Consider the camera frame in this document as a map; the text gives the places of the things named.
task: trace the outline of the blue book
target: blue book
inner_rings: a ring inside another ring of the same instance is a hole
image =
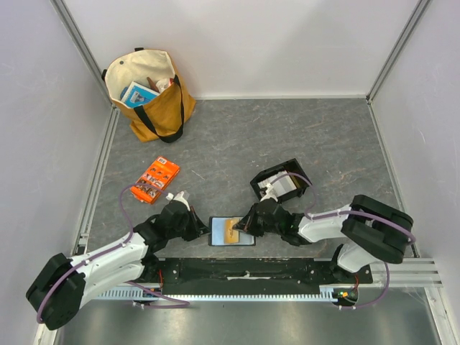
[[[149,103],[158,95],[158,92],[155,92],[133,81],[124,93],[124,96],[121,99],[121,101],[125,103],[128,107],[135,108],[137,106]]]

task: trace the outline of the yellow tote bag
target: yellow tote bag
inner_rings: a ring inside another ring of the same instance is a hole
[[[149,103],[129,108],[120,101],[123,89],[132,81],[149,87],[147,77],[154,81],[173,78],[172,85]],[[169,54],[162,50],[136,48],[113,61],[102,73],[110,99],[128,119],[131,129],[141,142],[160,138],[174,142],[183,134],[186,122],[195,107],[195,99],[188,94]]]

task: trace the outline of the gray floor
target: gray floor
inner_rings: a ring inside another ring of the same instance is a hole
[[[360,289],[360,300],[378,289]],[[187,309],[140,310],[91,301],[56,345],[436,345],[423,289],[390,290],[378,305],[338,311],[330,303],[192,302]]]
[[[120,117],[98,197],[89,250],[127,232],[118,208],[119,191],[133,183],[163,155],[181,171],[168,188],[187,190],[198,216],[242,216],[257,201],[249,181],[265,168],[297,158],[316,185],[321,212],[366,194],[396,206],[377,135],[364,99],[290,99],[199,101],[173,144],[141,143],[129,121]],[[126,193],[124,205],[133,223],[158,213],[166,200],[149,206]],[[311,194],[284,203],[300,212]],[[255,247],[210,247],[208,237],[170,241],[159,257],[331,257],[341,240],[292,247],[278,236],[257,239]]]

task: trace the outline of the white wall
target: white wall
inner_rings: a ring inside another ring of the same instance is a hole
[[[416,0],[66,0],[101,68],[168,50],[201,97],[364,95]]]
[[[8,1],[0,19],[0,334],[25,345],[25,293],[70,252],[110,108],[50,2]]]
[[[374,110],[415,219],[460,320],[460,2],[436,0],[385,81]]]

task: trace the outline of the reflective gray surface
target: reflective gray surface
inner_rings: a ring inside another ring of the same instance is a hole
[[[120,190],[137,180],[158,155],[181,171],[168,191],[187,190],[189,202],[208,223],[209,216],[243,216],[257,197],[249,181],[261,170],[297,158],[316,185],[322,212],[366,194],[397,207],[382,150],[364,99],[259,99],[199,101],[182,138],[141,143],[121,115],[107,162],[89,237],[89,250],[127,233],[118,208]],[[283,206],[301,212],[311,192]],[[159,213],[166,204],[140,203],[130,195],[124,205],[133,223]],[[332,257],[342,240],[293,247],[278,236],[257,239],[255,247],[210,247],[208,236],[174,239],[159,257]]]
[[[360,289],[362,302],[380,293]],[[437,345],[423,289],[394,289],[378,305],[338,311],[331,304],[192,302],[188,309],[140,310],[92,301],[55,345]]]

